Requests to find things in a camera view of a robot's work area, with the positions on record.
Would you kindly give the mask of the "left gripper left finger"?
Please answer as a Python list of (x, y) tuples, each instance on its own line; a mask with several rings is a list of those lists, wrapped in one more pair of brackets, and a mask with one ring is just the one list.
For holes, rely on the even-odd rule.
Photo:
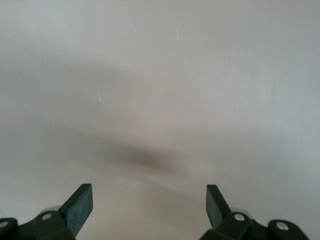
[(74, 240), (93, 210), (93, 188), (80, 187), (58, 208), (38, 214), (19, 227), (21, 240)]

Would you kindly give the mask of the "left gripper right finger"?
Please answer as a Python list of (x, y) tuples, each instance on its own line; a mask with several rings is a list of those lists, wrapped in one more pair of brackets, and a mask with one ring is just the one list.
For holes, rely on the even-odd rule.
[(217, 185), (206, 187), (206, 213), (211, 225), (202, 240), (247, 240), (253, 222), (241, 211), (232, 211)]

